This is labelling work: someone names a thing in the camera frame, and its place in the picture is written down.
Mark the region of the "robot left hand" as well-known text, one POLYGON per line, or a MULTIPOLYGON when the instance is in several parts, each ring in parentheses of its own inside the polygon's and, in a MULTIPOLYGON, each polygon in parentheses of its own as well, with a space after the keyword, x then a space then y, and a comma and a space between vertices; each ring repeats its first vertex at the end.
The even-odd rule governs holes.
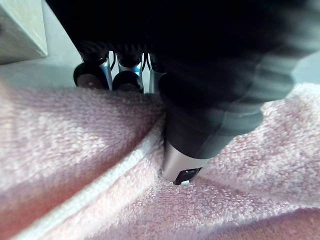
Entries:
POLYGON ((262 106, 293 89, 298 62, 320 49, 317 0, 50 0, 90 68, 116 53, 129 85, 142 54, 166 108, 161 175, 189 182, 262 106))

